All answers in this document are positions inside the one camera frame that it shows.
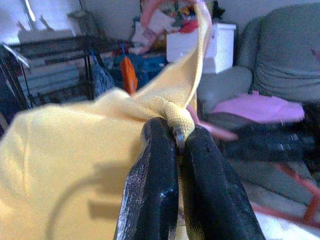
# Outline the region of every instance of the red metal frame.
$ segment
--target red metal frame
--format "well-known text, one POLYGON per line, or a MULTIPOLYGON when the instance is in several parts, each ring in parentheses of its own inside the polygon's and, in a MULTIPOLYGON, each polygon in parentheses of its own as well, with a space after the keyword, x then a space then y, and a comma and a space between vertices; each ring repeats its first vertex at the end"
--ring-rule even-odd
POLYGON ((276 167, 294 179, 301 186, 305 187, 309 192, 312 193, 312 199, 309 203, 304 216, 299 217, 292 214, 288 214, 279 210, 274 210, 266 206, 260 206, 256 203, 252 204, 252 208, 257 213, 262 213, 276 218, 282 218, 293 223, 303 224, 310 227, 320 229, 320 222, 316 221, 316 214, 320 210, 320 188, 318 188, 312 181, 302 177, 298 172, 293 170, 291 167, 286 166, 285 164, 277 163, 276 167))

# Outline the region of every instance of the gray couch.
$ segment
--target gray couch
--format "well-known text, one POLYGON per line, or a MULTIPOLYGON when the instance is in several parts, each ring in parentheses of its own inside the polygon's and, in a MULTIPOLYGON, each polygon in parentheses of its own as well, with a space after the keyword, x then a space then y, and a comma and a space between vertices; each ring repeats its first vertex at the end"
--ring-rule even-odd
MULTIPOLYGON (((250 89, 301 103, 320 101, 320 62, 313 51, 320 51, 319 14, 320 3, 294 5, 248 23, 240 38, 236 66, 202 76, 197 90, 202 118, 230 130, 247 124, 244 118, 210 112, 217 103, 250 89)), ((229 161, 242 177, 250 200, 280 210, 288 206, 288 212, 297 213, 295 205, 303 208, 299 204, 311 199, 306 189, 273 164, 229 161)), ((292 167, 312 179, 303 162, 292 167)))
POLYGON ((295 102, 320 101, 320 3, 293 5, 249 22, 236 66, 204 74, 197 94, 204 111, 250 89, 295 102))

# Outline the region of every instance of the couch cushion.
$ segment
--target couch cushion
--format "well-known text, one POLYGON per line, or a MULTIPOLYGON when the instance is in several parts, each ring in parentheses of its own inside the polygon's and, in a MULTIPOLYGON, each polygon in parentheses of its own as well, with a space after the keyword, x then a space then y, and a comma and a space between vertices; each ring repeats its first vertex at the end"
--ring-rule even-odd
POLYGON ((253 88, 297 102, 320 101, 320 3, 269 13, 261 26, 253 88))

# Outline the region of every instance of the metal ring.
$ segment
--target metal ring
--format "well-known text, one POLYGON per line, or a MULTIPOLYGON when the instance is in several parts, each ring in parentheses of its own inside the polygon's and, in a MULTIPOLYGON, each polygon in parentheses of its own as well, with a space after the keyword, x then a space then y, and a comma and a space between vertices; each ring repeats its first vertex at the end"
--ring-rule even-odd
POLYGON ((179 126, 174 126, 172 132, 173 137, 175 139, 178 155, 183 155, 185 152, 184 134, 182 133, 181 128, 179 126))

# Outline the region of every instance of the couch armrest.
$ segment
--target couch armrest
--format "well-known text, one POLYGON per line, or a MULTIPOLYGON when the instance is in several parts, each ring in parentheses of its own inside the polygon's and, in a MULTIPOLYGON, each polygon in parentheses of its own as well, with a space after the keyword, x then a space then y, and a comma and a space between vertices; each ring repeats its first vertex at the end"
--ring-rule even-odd
POLYGON ((251 71, 242 66, 234 66, 219 74, 203 74, 197 97, 203 102, 204 113, 210 113, 222 101, 247 93, 251 82, 251 71))
POLYGON ((236 54, 236 65, 250 69, 255 69, 257 53, 260 48, 260 32, 264 17, 258 17, 250 21, 243 30, 239 48, 236 54))

